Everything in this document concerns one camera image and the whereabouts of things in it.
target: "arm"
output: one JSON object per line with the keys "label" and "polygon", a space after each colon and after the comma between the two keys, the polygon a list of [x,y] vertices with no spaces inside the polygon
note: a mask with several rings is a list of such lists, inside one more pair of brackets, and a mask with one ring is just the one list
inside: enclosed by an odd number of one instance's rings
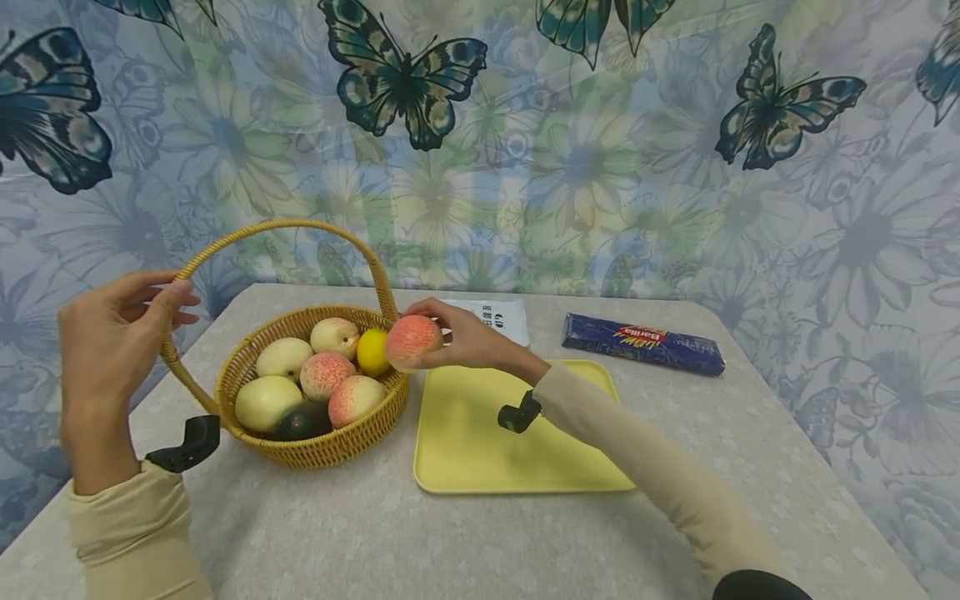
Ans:
{"label": "arm", "polygon": [[614,402],[562,364],[551,367],[467,311],[424,300],[406,314],[434,316],[453,331],[446,348],[417,366],[494,368],[534,388],[543,415],[604,454],[689,540],[714,600],[809,600],[787,581],[791,570],[746,503],[654,425]]}
{"label": "arm", "polygon": [[[91,600],[207,600],[194,561],[189,502],[179,475],[133,450],[127,406],[156,361],[169,323],[199,299],[176,273],[132,274],[58,314],[63,363],[60,438],[73,479],[67,518]],[[149,307],[144,300],[152,300]]]}

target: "hand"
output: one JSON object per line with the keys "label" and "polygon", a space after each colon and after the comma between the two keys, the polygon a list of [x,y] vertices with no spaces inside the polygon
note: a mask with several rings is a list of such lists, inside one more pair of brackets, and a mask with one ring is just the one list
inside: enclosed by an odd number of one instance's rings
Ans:
{"label": "hand", "polygon": [[415,369],[450,365],[498,369],[533,386],[550,370],[550,366],[536,354],[484,325],[476,315],[463,308],[428,298],[412,304],[403,314],[436,319],[440,327],[452,332],[450,345],[421,356],[413,365]]}
{"label": "hand", "polygon": [[76,411],[126,419],[127,403],[154,367],[166,327],[199,320],[180,312],[200,303],[190,281],[158,287],[176,274],[131,273],[60,310],[65,419]]}

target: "black sleeve cuff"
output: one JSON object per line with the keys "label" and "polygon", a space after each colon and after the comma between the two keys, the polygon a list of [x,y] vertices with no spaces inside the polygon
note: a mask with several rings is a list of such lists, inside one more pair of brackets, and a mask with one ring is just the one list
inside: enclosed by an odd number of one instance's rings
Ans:
{"label": "black sleeve cuff", "polygon": [[735,571],[720,580],[713,600],[812,600],[782,577],[764,571]]}

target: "pink peach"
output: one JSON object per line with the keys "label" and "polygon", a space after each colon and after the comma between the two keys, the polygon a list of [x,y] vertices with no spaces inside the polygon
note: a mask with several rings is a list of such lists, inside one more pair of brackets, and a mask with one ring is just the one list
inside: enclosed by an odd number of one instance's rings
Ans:
{"label": "pink peach", "polygon": [[300,387],[307,399],[326,402],[337,384],[356,375],[356,367],[343,355],[336,352],[314,354],[300,369]]}
{"label": "pink peach", "polygon": [[346,427],[366,416],[387,397],[383,384],[365,375],[354,375],[340,382],[333,391],[327,413],[334,429]]}
{"label": "pink peach", "polygon": [[400,372],[414,372],[414,361],[444,346],[440,327],[428,317],[409,315],[394,324],[387,334],[387,362]]}

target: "avocado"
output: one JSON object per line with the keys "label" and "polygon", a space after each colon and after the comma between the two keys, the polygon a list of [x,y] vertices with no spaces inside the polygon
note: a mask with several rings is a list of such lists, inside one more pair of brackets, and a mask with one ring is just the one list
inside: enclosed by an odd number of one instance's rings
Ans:
{"label": "avocado", "polygon": [[333,431],[325,402],[301,402],[280,418],[274,438],[282,442],[296,442],[316,438]]}

